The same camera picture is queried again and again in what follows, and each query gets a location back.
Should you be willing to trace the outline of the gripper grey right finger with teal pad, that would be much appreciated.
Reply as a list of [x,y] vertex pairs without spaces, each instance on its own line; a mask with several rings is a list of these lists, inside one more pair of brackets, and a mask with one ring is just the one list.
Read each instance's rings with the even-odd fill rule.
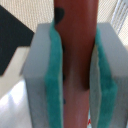
[[109,23],[99,23],[90,66],[92,128],[128,128],[128,51]]

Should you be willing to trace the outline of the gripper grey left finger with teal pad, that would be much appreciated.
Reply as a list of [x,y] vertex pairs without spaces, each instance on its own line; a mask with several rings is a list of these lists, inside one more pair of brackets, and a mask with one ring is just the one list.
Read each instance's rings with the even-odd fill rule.
[[63,128],[62,45],[54,23],[38,25],[22,73],[32,128]]

